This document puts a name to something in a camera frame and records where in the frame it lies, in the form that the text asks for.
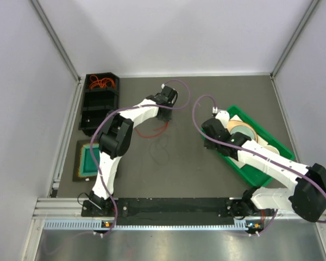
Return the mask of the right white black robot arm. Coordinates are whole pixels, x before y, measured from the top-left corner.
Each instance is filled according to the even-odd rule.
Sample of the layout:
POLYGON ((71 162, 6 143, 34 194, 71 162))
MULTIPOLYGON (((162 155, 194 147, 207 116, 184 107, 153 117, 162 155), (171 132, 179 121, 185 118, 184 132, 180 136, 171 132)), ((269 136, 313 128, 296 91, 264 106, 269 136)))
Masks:
POLYGON ((261 186, 242 196, 243 210, 255 215, 263 209, 287 210, 309 222, 323 222, 326 211, 326 169, 320 164, 307 166, 282 157, 241 133, 230 133, 229 113, 212 109, 212 118, 202 124, 204 146, 222 156, 251 166, 279 181, 283 187, 261 186))

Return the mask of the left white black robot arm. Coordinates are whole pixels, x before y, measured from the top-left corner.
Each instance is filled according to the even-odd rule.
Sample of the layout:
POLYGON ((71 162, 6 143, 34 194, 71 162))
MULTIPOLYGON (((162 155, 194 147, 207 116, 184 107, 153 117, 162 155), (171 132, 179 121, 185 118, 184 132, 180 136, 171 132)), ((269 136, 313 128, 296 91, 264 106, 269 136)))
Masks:
POLYGON ((164 84, 161 92, 146 97, 141 103, 107 114, 97 132, 98 174, 89 194, 89 201, 99 215, 108 215, 112 211, 112 202, 108 198, 114 193, 117 167, 130 147, 133 129, 154 117, 169 121, 177 98, 178 92, 164 84))

